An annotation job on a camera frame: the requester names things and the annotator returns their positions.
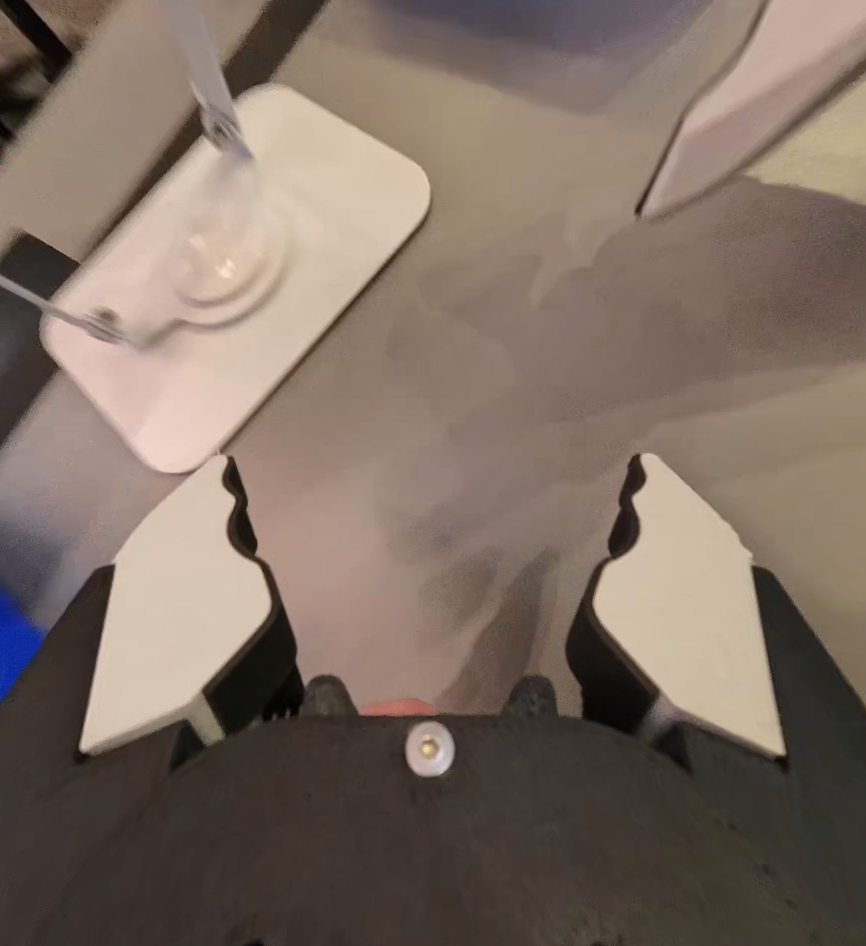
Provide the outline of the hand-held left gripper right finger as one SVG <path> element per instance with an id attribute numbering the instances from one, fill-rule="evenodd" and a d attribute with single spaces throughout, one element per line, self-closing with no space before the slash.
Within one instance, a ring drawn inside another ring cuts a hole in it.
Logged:
<path id="1" fill-rule="evenodd" d="M 582 719 L 652 745 L 686 724 L 784 758 L 754 563 L 665 462 L 632 456 L 566 638 Z"/>

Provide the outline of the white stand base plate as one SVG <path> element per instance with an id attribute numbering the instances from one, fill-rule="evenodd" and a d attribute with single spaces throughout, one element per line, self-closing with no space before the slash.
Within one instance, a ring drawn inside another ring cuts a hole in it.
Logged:
<path id="1" fill-rule="evenodd" d="M 43 317 L 62 372 L 145 466 L 200 467 L 286 379 L 422 225 L 426 173 L 411 159 L 280 84 L 236 101 L 251 152 L 199 140 L 69 278 L 54 304 L 116 313 L 137 347 Z M 164 275 L 182 225 L 230 186 L 258 186 L 291 228 L 288 268 L 249 318 L 216 330 L 168 325 Z"/>

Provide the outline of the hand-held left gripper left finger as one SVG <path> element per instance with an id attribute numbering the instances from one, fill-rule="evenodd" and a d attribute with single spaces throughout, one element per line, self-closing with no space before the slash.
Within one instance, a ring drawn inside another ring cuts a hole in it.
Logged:
<path id="1" fill-rule="evenodd" d="M 186 724 L 211 746 L 299 713 L 297 641 L 237 464 L 214 456 L 116 554 L 79 750 Z"/>

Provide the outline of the clear round stand foot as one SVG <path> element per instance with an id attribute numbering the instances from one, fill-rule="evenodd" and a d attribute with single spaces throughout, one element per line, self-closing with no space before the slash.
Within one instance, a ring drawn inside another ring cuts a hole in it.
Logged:
<path id="1" fill-rule="evenodd" d="M 249 318 L 284 277 L 291 237 L 285 213 L 258 186 L 219 191 L 171 243 L 168 325 L 216 330 Z"/>

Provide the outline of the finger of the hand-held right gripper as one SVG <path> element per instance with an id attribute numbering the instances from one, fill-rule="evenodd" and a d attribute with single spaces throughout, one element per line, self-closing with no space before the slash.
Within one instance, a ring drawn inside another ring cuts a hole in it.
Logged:
<path id="1" fill-rule="evenodd" d="M 659 218 L 744 171 L 866 72 L 866 1 L 770 1 L 687 106 L 636 207 Z"/>

